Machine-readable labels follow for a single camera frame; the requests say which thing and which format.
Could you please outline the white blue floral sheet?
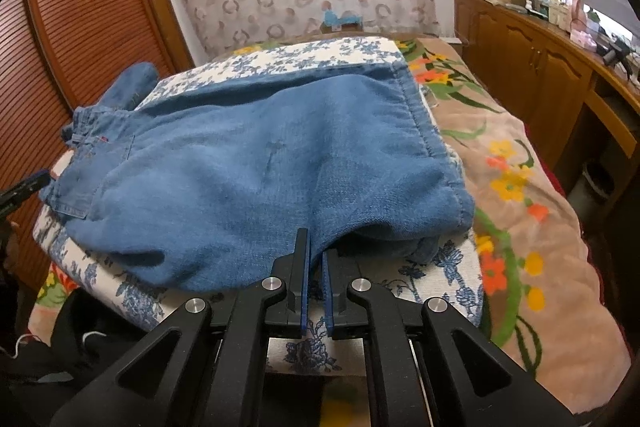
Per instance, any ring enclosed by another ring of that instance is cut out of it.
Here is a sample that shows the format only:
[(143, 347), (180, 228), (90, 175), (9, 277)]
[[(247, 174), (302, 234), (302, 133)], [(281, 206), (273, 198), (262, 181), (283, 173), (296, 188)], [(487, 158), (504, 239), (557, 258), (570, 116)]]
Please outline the white blue floral sheet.
[(482, 312), (474, 202), (398, 43), (344, 37), (168, 78), (134, 64), (64, 127), (37, 243), (140, 329), (230, 300), (309, 233), (401, 299)]

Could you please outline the pink bottle on cabinet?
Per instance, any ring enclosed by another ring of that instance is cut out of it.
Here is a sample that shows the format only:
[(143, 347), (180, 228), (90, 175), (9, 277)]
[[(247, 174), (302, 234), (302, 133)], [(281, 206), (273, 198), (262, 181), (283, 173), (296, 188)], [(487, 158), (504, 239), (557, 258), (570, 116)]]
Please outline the pink bottle on cabinet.
[(572, 0), (570, 6), (570, 31), (587, 31), (587, 17), (582, 0)]

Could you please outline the beige floral blanket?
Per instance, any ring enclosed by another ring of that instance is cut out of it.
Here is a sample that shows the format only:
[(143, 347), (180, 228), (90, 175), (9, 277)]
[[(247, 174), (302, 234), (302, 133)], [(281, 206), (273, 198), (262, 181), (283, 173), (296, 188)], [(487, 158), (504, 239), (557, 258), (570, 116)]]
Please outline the beige floral blanket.
[(435, 38), (344, 37), (247, 48), (164, 79), (152, 99), (252, 72), (292, 72), (403, 57), (475, 200), (472, 232), (447, 239), (430, 265), (367, 261), (367, 277), (401, 299), (437, 296), (463, 313), (572, 412), (604, 407), (631, 365), (601, 301), (578, 217), (552, 185), (524, 124), (491, 98), (451, 46)]

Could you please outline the blue tissue box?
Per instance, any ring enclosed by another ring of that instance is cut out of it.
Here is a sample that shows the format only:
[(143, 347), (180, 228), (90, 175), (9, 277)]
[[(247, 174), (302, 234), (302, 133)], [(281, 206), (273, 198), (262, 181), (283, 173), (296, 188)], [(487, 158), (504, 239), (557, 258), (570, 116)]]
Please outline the blue tissue box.
[(329, 32), (362, 31), (362, 17), (351, 12), (337, 15), (332, 10), (324, 11), (320, 31), (324, 34)]

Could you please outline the wooden sideboard cabinet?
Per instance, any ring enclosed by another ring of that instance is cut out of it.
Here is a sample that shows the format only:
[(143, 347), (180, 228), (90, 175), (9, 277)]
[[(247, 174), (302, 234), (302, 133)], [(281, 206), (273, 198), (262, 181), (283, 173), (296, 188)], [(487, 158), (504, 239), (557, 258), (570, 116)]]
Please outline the wooden sideboard cabinet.
[(572, 191), (595, 162), (606, 174), (591, 223), (604, 225), (639, 176), (639, 91), (596, 54), (542, 20), (485, 0), (454, 0), (463, 60), (478, 81), (524, 122), (529, 142)]

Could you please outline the brown louvered wardrobe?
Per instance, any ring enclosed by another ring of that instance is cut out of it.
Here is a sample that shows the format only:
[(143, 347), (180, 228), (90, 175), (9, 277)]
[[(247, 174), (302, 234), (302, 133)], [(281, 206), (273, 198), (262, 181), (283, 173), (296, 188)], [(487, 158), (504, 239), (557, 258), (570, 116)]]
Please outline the brown louvered wardrobe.
[(1, 186), (51, 167), (75, 108), (137, 62), (192, 67), (170, 0), (1, 0)]

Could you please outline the blue denim pants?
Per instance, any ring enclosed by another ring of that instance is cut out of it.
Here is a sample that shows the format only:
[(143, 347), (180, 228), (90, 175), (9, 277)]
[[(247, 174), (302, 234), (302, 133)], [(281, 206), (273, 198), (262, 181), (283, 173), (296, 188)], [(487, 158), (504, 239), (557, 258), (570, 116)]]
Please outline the blue denim pants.
[(474, 202), (403, 62), (210, 84), (137, 110), (79, 109), (40, 194), (71, 239), (152, 286), (265, 277), (299, 230), (311, 257), (430, 260)]

